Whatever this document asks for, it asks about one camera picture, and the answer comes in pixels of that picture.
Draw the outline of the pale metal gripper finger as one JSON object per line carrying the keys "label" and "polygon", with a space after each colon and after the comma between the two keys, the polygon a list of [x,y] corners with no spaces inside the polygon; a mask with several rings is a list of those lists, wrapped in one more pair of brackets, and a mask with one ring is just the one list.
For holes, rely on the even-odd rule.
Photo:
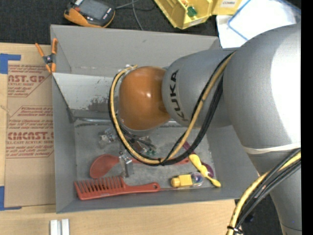
{"label": "pale metal gripper finger", "polygon": [[126,154],[119,156],[119,162],[122,168],[121,176],[128,178],[134,174],[133,161]]}
{"label": "pale metal gripper finger", "polygon": [[111,128],[106,128],[104,131],[98,133],[99,146],[104,148],[107,144],[116,141],[117,135]]}

